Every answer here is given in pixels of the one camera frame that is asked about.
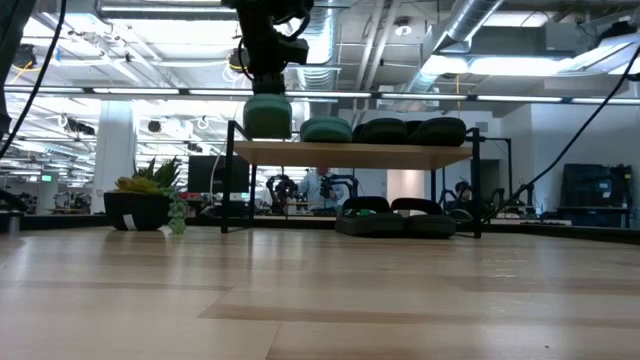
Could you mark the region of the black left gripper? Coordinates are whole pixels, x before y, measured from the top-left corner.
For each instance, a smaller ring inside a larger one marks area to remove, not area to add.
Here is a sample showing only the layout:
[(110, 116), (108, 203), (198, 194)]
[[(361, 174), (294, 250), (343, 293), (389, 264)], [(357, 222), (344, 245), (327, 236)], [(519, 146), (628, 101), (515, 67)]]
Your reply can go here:
[(283, 95), (286, 91), (282, 74), (285, 62), (279, 56), (280, 35), (274, 26), (289, 19), (284, 15), (239, 15), (243, 46), (248, 53), (248, 63), (244, 66), (254, 75), (252, 90), (255, 94)]

